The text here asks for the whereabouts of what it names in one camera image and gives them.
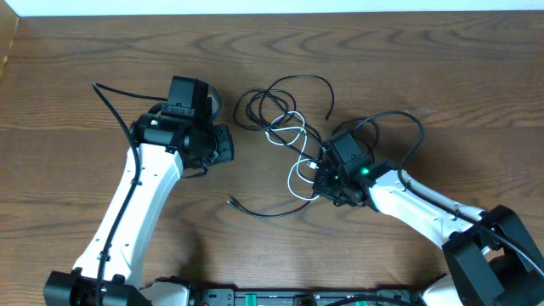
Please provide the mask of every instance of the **black cable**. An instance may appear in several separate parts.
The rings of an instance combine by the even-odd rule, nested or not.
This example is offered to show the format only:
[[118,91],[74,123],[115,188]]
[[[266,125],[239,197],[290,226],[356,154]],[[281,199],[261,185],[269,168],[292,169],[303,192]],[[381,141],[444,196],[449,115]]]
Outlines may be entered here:
[[[277,94],[274,94],[274,93],[285,94],[287,97],[289,97],[289,99],[292,102],[292,110],[297,111],[297,101],[296,101],[295,97],[292,94],[288,93],[285,90],[274,89],[273,88],[277,83],[279,83],[281,81],[284,81],[284,80],[287,80],[287,79],[292,79],[292,78],[317,78],[317,79],[323,81],[324,83],[326,83],[328,88],[331,90],[331,107],[330,107],[329,111],[325,115],[325,120],[328,120],[329,116],[332,113],[332,109],[334,107],[334,91],[332,90],[331,84],[324,77],[316,76],[316,75],[284,76],[284,77],[276,80],[275,82],[273,82],[272,85],[270,85],[265,90],[263,90],[263,89],[252,89],[252,90],[249,90],[249,91],[245,92],[238,99],[238,102],[235,105],[235,109],[234,109],[233,115],[232,115],[233,120],[234,120],[235,124],[238,127],[243,128],[245,130],[248,130],[248,131],[264,131],[264,132],[266,132],[268,135],[271,135],[273,139],[275,139],[276,141],[283,144],[286,148],[294,151],[299,156],[304,156],[306,158],[309,158],[312,162],[315,162],[315,163],[319,164],[323,160],[324,156],[326,155],[326,151],[325,151],[325,148],[322,145],[321,136],[320,136],[319,132],[314,127],[312,127],[307,122],[305,122],[304,127],[308,128],[309,131],[303,132],[303,131],[297,131],[297,130],[284,130],[282,132],[302,134],[302,135],[304,135],[304,137],[309,137],[310,139],[312,139],[320,147],[320,150],[318,152],[317,157],[310,156],[310,155],[302,152],[301,150],[299,150],[295,146],[288,144],[288,142],[285,139],[283,139],[280,135],[278,135],[278,133],[273,131],[273,129],[285,126],[290,120],[294,120],[294,121],[296,121],[298,123],[303,123],[303,121],[301,119],[296,118],[294,116],[294,114],[289,114],[289,111],[290,111],[289,106],[290,105],[287,102],[287,99],[284,99],[284,98],[278,96]],[[246,114],[246,117],[251,122],[255,123],[255,125],[247,125],[247,124],[241,123],[238,120],[238,116],[237,116],[238,108],[241,106],[241,102],[243,100],[245,100],[245,98],[249,94],[253,94],[253,96],[249,99],[249,101],[246,104],[245,114]],[[264,117],[264,114],[263,114],[263,105],[264,105],[264,101],[266,99],[270,100],[283,113],[282,116],[280,116],[277,120],[274,120],[272,122],[269,122],[268,120],[266,120],[266,118]],[[252,108],[255,103],[258,103],[258,112],[257,113],[255,113],[255,111]],[[247,215],[257,217],[257,218],[285,217],[285,216],[288,216],[290,214],[300,212],[307,205],[309,205],[310,202],[311,201],[306,201],[299,208],[293,209],[293,210],[291,210],[289,212],[283,212],[283,213],[268,215],[268,214],[262,214],[262,213],[257,213],[257,212],[250,211],[249,209],[243,207],[240,204],[240,202],[238,200],[236,200],[233,196],[231,196],[230,200],[227,201],[227,203],[229,205],[231,205],[234,209],[237,209],[237,210],[239,210],[239,211],[241,211],[241,212],[243,212],[243,213],[245,213]]]
[[159,113],[159,111],[162,110],[162,106],[165,105],[165,104],[166,103],[162,103],[162,102],[157,103],[157,104],[151,106],[151,108],[147,112],[150,113],[150,114],[155,114],[156,115],[156,114]]
[[[356,127],[354,127],[354,129],[352,131],[354,131],[355,129],[357,128],[360,128],[363,124],[369,122],[370,120],[374,120],[374,119],[377,119],[379,117],[382,117],[382,116],[389,116],[389,115],[402,115],[402,116],[407,116],[408,118],[410,118],[413,122],[415,122],[417,124],[417,126],[419,127],[419,140],[417,141],[417,143],[405,154],[405,156],[402,158],[402,160],[400,161],[399,163],[399,166],[398,166],[398,169],[397,169],[397,174],[399,176],[399,181],[400,183],[407,189],[409,190],[411,193],[413,193],[414,195],[422,198],[423,200],[429,202],[430,204],[444,210],[445,212],[455,216],[456,218],[459,218],[463,221],[466,221],[472,225],[475,225],[478,223],[477,220],[474,220],[472,218],[470,218],[469,216],[465,215],[464,213],[462,213],[461,211],[459,211],[458,209],[454,210],[454,209],[451,209],[441,203],[438,203],[437,201],[427,197],[426,195],[418,192],[417,190],[414,190],[412,187],[411,187],[411,184],[410,182],[406,182],[405,179],[403,178],[402,176],[402,171],[404,169],[404,166],[406,164],[406,162],[410,159],[410,157],[413,156],[413,154],[416,152],[417,148],[419,148],[419,146],[421,145],[421,143],[423,142],[423,139],[425,138],[425,128],[423,127],[422,123],[417,120],[417,118],[415,118],[413,115],[411,114],[408,114],[404,111],[398,111],[398,110],[391,110],[391,111],[386,111],[386,112],[383,112],[383,113],[379,113],[379,114],[376,114],[374,116],[370,116],[368,118],[366,118],[365,120],[363,120],[362,122],[360,122]],[[495,231],[493,231],[492,229],[488,229],[487,227],[485,226],[480,226],[480,228],[488,235],[492,236],[493,238],[497,239],[500,243],[502,243],[503,245],[507,246],[507,247],[510,247],[511,249],[513,249],[518,255],[520,255],[521,257],[525,258],[525,260],[527,260],[527,262],[529,262],[534,268],[535,270],[537,271],[537,273],[542,277],[544,278],[544,269],[542,267],[539,267],[539,265],[536,263],[536,261],[528,255],[528,253],[518,244],[516,243],[515,241],[511,241],[509,240],[507,237],[505,237],[504,235],[501,235]]]
[[132,183],[130,185],[130,189],[128,190],[127,196],[125,197],[125,201],[123,201],[121,208],[119,209],[119,213],[116,216],[116,219],[113,221],[113,224],[111,225],[110,233],[108,234],[108,237],[105,240],[104,249],[102,250],[102,254],[100,256],[100,262],[99,262],[99,270],[96,276],[96,291],[95,291],[95,299],[96,299],[96,305],[102,306],[102,281],[104,279],[104,269],[105,269],[105,262],[110,256],[110,244],[113,241],[113,236],[116,233],[117,227],[119,226],[119,223],[121,222],[122,215],[125,213],[125,210],[127,210],[128,203],[130,202],[130,199],[134,193],[134,190],[136,189],[136,186],[138,186],[139,183],[139,175],[141,172],[140,167],[140,160],[139,160],[139,154],[138,150],[136,149],[136,144],[134,143],[134,140],[132,138],[132,135],[128,131],[127,125],[122,120],[121,116],[119,116],[119,113],[117,113],[116,109],[111,105],[110,101],[100,92],[99,88],[106,89],[106,86],[101,85],[99,83],[93,82],[93,89],[96,92],[96,94],[102,99],[102,102],[108,107],[108,109],[111,111],[111,114],[117,119],[117,122],[119,122],[119,125],[122,128],[122,131],[125,133],[125,136],[127,136],[128,143],[130,144],[130,149],[132,150],[134,154],[134,164],[135,164],[135,171],[134,171],[134,178],[132,180]]
[[278,213],[278,214],[272,214],[272,215],[267,215],[267,214],[262,214],[262,213],[258,213],[258,212],[252,212],[250,211],[249,209],[243,207],[240,202],[238,200],[236,200],[236,198],[234,198],[232,195],[230,196],[230,201],[227,201],[227,203],[229,205],[231,205],[233,208],[247,214],[247,215],[250,215],[252,217],[256,217],[256,218],[279,218],[279,217],[285,217],[285,216],[289,216],[290,214],[294,214],[294,213],[298,213],[300,212],[301,210],[303,210],[307,205],[309,205],[311,201],[306,201],[306,203],[304,203],[302,206],[300,206],[299,208],[295,208],[289,212],[282,212],[282,213]]
[[[288,144],[287,141],[285,141],[281,136],[279,136],[277,133],[275,133],[274,131],[271,130],[273,128],[279,128],[281,126],[284,126],[290,120],[295,120],[297,122],[301,122],[294,115],[288,114],[289,104],[287,103],[287,101],[285,99],[271,93],[271,92],[274,92],[274,93],[286,94],[291,99],[291,101],[293,103],[293,110],[296,111],[297,110],[297,101],[292,96],[292,94],[288,93],[285,90],[273,89],[274,85],[276,85],[277,83],[279,83],[281,81],[284,81],[284,80],[287,80],[287,79],[291,79],[291,78],[317,78],[317,79],[320,79],[321,81],[323,81],[328,86],[328,88],[331,90],[331,108],[329,109],[329,111],[327,112],[327,114],[325,116],[325,120],[328,120],[329,116],[332,113],[332,109],[334,107],[334,91],[332,89],[331,84],[324,77],[316,76],[316,75],[284,76],[284,77],[276,80],[275,82],[273,82],[272,85],[270,85],[268,87],[268,89],[266,89],[266,90],[252,89],[252,90],[249,90],[249,91],[245,92],[238,99],[238,102],[235,105],[235,109],[234,109],[234,112],[233,112],[233,120],[234,120],[234,122],[235,122],[235,124],[237,126],[239,126],[240,128],[246,129],[248,131],[266,131],[266,132],[270,133],[271,135],[273,135],[285,147],[295,151],[298,155],[302,155],[302,156],[304,156],[306,158],[310,158],[312,160],[315,160],[316,159],[315,157],[312,157],[312,156],[310,156],[310,155],[308,155],[306,153],[301,152],[299,149],[297,149],[294,146]],[[237,117],[238,108],[240,107],[241,102],[246,98],[246,96],[248,94],[251,94],[251,93],[255,93],[255,94],[250,98],[250,100],[246,104],[246,117],[251,122],[255,123],[255,126],[243,124],[238,120],[238,117]],[[263,115],[263,104],[264,104],[265,99],[267,99],[267,98],[269,100],[271,100],[274,103],[274,105],[280,111],[283,112],[282,117],[279,120],[277,120],[274,124],[272,124],[271,122],[268,122],[264,118],[264,115]],[[257,101],[258,101],[258,114],[255,114],[255,112],[252,109],[252,106]],[[314,127],[312,127],[311,125],[309,125],[308,123],[306,123],[306,127],[308,127],[308,129],[310,129],[314,133],[313,136],[316,137],[321,142],[321,136],[319,135],[317,130]],[[321,158],[321,153],[322,153],[322,151],[320,151],[320,153],[317,156],[318,160]]]
[[96,83],[96,82],[94,82],[93,84],[95,84],[99,88],[109,90],[112,93],[122,94],[122,95],[126,95],[128,97],[133,97],[133,98],[138,98],[138,99],[150,99],[150,100],[157,100],[157,101],[165,101],[165,102],[168,101],[168,99],[166,99],[166,98],[146,96],[146,95],[143,95],[143,94],[136,94],[136,93],[128,93],[126,91],[122,91],[122,90],[119,90],[119,89],[107,87],[105,85],[102,85],[102,84]]
[[[346,120],[345,122],[342,122],[342,123],[338,124],[338,125],[334,128],[334,130],[332,130],[332,134],[334,135],[335,133],[338,132],[338,130],[339,130],[341,127],[343,127],[343,126],[345,126],[345,125],[347,125],[347,124],[349,124],[349,123],[351,123],[351,122],[363,121],[363,120],[366,120],[366,119],[367,119],[367,117],[359,117],[359,118],[354,118],[354,119]],[[380,139],[380,127],[379,127],[379,126],[377,125],[377,123],[376,123],[375,121],[373,121],[373,120],[369,120],[368,122],[369,122],[370,124],[372,124],[372,126],[374,127],[375,138],[374,138],[374,144],[372,145],[372,149],[374,150],[374,149],[376,149],[377,143],[378,143],[378,141],[379,141],[379,139]]]
[[347,305],[349,303],[356,303],[356,302],[382,302],[382,303],[390,303],[392,305],[400,305],[400,306],[417,306],[414,303],[400,301],[400,300],[398,300],[396,298],[377,297],[377,296],[371,296],[371,295],[365,295],[365,294],[360,294],[360,295],[356,295],[354,297],[348,297],[348,298],[345,298],[345,299],[341,299],[341,300],[336,301],[334,303],[329,303],[326,306],[343,306],[343,305]]

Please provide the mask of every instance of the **wooden table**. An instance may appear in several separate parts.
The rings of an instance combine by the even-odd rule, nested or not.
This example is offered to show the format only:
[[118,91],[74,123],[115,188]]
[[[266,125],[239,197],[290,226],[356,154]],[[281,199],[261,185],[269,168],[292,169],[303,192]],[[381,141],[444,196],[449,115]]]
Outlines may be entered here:
[[[337,95],[328,122],[323,84],[281,87],[325,138],[351,117],[409,111],[428,132],[411,174],[470,205],[511,207],[543,249],[543,72],[541,13],[23,19],[0,82],[0,304],[43,303],[50,271],[71,270],[116,190],[128,143],[92,81],[166,96],[172,75],[198,77],[222,95],[218,122],[235,141],[235,161],[174,187],[145,284],[179,275],[240,287],[418,287],[447,270],[444,258],[394,218],[318,200],[255,219],[226,204],[228,194],[259,212],[301,204],[286,187],[297,157],[234,126],[235,102],[314,73]],[[108,97],[127,122],[150,106]],[[417,129],[381,123],[377,154],[398,161]]]

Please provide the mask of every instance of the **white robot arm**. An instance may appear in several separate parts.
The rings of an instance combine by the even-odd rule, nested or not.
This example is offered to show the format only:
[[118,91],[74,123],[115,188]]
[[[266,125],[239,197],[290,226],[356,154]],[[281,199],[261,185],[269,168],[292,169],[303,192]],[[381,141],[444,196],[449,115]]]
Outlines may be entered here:
[[[122,277],[124,283],[141,287],[142,268],[145,254],[150,244],[162,206],[181,178],[183,163],[179,153],[165,151],[164,146],[141,144],[138,148],[142,172],[127,210],[119,223],[111,243],[110,255],[104,269],[104,280],[112,281],[114,276]],[[106,236],[119,213],[134,174],[133,152],[127,152],[127,164],[121,183],[113,196],[102,224],[94,235],[83,255],[76,261],[73,269],[81,269],[82,276],[96,278],[99,259],[104,249]]]

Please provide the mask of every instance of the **tangled cable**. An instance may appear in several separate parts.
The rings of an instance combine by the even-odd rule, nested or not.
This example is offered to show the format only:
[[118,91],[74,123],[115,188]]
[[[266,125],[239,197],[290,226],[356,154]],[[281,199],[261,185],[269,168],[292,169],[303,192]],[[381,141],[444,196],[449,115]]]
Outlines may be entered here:
[[[297,110],[297,101],[295,100],[295,97],[285,90],[273,89],[273,87],[277,83],[287,79],[292,79],[292,78],[316,78],[326,83],[328,88],[331,90],[331,108],[327,112],[325,116],[325,120],[328,120],[329,116],[332,113],[332,108],[334,107],[334,91],[332,90],[331,84],[324,77],[316,76],[316,75],[285,76],[278,79],[274,83],[272,83],[272,85],[270,85],[268,89],[249,90],[238,99],[238,103],[236,104],[234,113],[233,113],[233,119],[236,125],[248,131],[264,131],[268,141],[271,144],[285,146],[286,148],[298,154],[297,161],[292,165],[291,170],[289,171],[289,174],[287,175],[287,188],[298,199],[306,201],[306,203],[304,203],[301,207],[297,209],[294,209],[290,212],[284,212],[279,214],[262,214],[262,213],[252,212],[249,209],[243,207],[240,204],[240,202],[236,200],[233,196],[231,196],[230,200],[227,201],[227,203],[229,203],[229,205],[231,205],[233,208],[243,213],[246,213],[248,215],[251,215],[253,217],[258,217],[258,218],[285,217],[287,215],[299,212],[300,210],[304,209],[311,201],[319,198],[319,196],[316,195],[315,193],[313,193],[310,197],[301,196],[297,194],[296,192],[294,192],[291,187],[291,176],[295,168],[296,168],[298,177],[302,181],[308,184],[313,184],[314,182],[311,179],[304,177],[300,173],[300,164],[307,162],[310,167],[316,168],[321,163],[323,158],[326,156],[323,145],[321,144],[322,142],[321,135],[314,127],[312,127],[306,122],[303,114]],[[246,104],[245,113],[246,113],[246,117],[251,122],[255,123],[253,125],[247,125],[247,124],[241,123],[238,120],[238,109],[240,108],[241,102],[250,94],[253,94],[253,96],[249,99],[249,101]],[[288,98],[284,99],[278,94],[284,94]],[[275,119],[273,119],[270,122],[264,117],[264,114],[263,114],[263,105],[266,99],[272,101],[272,103],[282,112],[281,115],[277,116]],[[290,110],[290,103],[288,99],[292,103],[292,110]],[[256,103],[258,103],[257,113],[253,109],[253,106]],[[300,126],[289,126],[289,127],[286,126],[286,124],[290,121],[297,122],[300,124]],[[287,142],[285,139],[283,139],[279,135],[279,133],[283,133],[283,132],[296,133],[297,136],[293,140]],[[295,147],[293,144],[295,144],[301,138],[303,139],[303,145],[301,149],[299,149]],[[308,153],[304,152],[306,150],[308,138],[310,138],[320,147],[320,150],[317,156],[311,156]]]

